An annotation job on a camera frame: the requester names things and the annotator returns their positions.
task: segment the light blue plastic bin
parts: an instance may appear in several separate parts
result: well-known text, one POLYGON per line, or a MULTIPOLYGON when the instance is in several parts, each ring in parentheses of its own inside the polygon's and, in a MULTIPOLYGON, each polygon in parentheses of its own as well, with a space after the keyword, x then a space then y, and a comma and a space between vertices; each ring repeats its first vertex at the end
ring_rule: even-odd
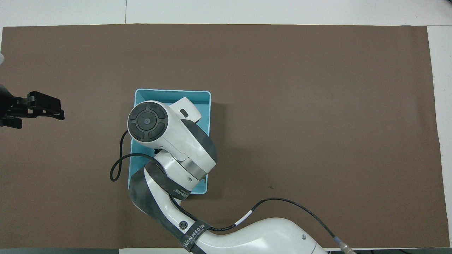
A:
MULTIPOLYGON (((135 91, 134 106, 147 100, 156 100, 163 102, 166 105, 171 105, 183 97, 187 97, 201 113, 202 118, 197 124, 209 136, 211 95, 208 91, 137 89, 135 91)), ((142 146, 133 139, 130 146, 130 153, 144 153, 154 157, 154 149, 142 146)), ((130 158, 129 183, 130 177, 140 170, 147 162, 148 160, 143 157, 133 156, 130 158)), ((193 188, 192 194, 205 194, 206 192, 207 175, 205 180, 201 180, 201 182, 193 188)))

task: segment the black strap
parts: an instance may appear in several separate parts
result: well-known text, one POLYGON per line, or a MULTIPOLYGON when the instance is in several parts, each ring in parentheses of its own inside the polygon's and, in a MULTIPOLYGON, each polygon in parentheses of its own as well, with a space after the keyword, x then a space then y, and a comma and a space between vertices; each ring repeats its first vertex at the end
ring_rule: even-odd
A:
POLYGON ((196 240, 206 232, 211 226, 204 221, 197 220, 188 229, 187 233, 180 239, 180 245, 188 252, 192 252, 193 246, 195 246, 196 240))
POLYGON ((190 195, 191 191, 180 186, 163 173, 163 166, 157 160, 150 160, 146 164, 145 169, 152 179, 169 195, 180 200, 185 200, 190 195))

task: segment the brown mat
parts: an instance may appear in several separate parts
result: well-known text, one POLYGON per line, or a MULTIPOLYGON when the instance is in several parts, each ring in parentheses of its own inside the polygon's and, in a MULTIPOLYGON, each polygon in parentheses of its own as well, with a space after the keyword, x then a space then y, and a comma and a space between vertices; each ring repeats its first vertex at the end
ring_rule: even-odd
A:
MULTIPOLYGON (((183 206, 221 227, 293 199, 353 247, 447 247, 425 27, 4 28, 0 83, 66 120, 0 130, 0 247, 179 247, 108 172, 138 88, 209 90, 219 164, 183 206)), ((129 149, 129 141, 124 147, 129 149)), ((336 247, 309 215, 280 216, 336 247)))

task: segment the cable connector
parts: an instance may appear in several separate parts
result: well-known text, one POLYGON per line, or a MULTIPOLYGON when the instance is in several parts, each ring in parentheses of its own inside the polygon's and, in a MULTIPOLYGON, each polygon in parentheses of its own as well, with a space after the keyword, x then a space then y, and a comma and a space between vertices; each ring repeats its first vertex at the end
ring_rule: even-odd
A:
POLYGON ((339 245, 339 248, 345 254, 356 254, 356 252, 352 248, 350 248, 348 244, 344 243, 339 237, 335 236, 334 241, 339 245))

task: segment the circular center button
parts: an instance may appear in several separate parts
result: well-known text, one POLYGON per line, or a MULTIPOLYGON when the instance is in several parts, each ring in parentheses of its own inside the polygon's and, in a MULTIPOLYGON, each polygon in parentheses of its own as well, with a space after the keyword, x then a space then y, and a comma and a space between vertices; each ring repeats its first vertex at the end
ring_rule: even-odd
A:
POLYGON ((140 129, 148 131, 154 128, 157 118, 151 112, 143 112, 138 116, 137 123, 140 129))

